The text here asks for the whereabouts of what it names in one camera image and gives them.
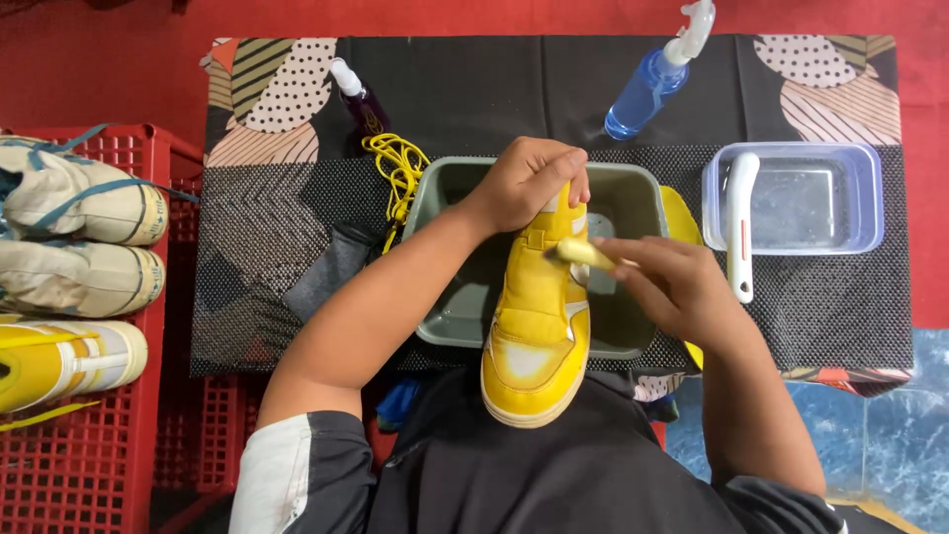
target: rubber mat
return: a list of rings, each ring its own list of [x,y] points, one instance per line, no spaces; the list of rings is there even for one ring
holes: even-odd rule
[[[720,146],[642,146],[592,152],[598,162],[634,163],[678,190],[701,215],[701,170]],[[754,257],[748,306],[782,370],[911,369],[912,329],[902,149],[879,146],[883,244],[835,257]],[[281,295],[328,245],[337,220],[382,230],[388,186],[372,160],[208,168],[201,207],[192,375],[269,372],[302,324]],[[724,255],[716,253],[724,266]],[[480,351],[428,344],[412,335],[390,361],[402,370],[473,365]],[[632,360],[591,359],[598,371],[684,371],[681,344],[657,335]]]

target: purple spray bottle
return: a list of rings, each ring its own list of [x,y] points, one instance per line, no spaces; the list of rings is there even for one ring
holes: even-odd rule
[[[340,58],[333,58],[329,72],[340,87],[340,97],[356,119],[364,137],[373,137],[389,131],[389,118],[382,111],[376,95],[360,81],[356,73]]]

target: gray sock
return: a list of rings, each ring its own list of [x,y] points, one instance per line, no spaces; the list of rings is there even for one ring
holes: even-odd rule
[[[359,223],[337,222],[332,241],[309,269],[284,294],[284,303],[307,322],[320,306],[365,266],[380,236]]]

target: spray bottle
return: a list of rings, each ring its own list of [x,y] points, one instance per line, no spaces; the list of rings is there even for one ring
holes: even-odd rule
[[[715,4],[699,0],[682,6],[682,14],[691,18],[689,28],[679,29],[678,37],[665,48],[656,48],[642,58],[620,98],[606,113],[604,127],[613,139],[632,139],[688,79],[689,60],[698,56],[712,32]]]
[[[369,86],[360,81],[359,76],[340,58],[333,58],[329,72],[340,87],[340,98],[356,119],[363,137],[374,137],[389,131],[389,118],[382,111],[376,95]]]

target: blue spray bottle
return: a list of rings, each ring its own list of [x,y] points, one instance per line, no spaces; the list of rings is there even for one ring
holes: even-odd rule
[[[691,18],[689,28],[683,27],[665,48],[656,48],[642,58],[620,98],[606,113],[604,127],[613,139],[635,137],[688,79],[689,60],[698,56],[712,32],[715,4],[699,0],[682,6],[682,14]]]

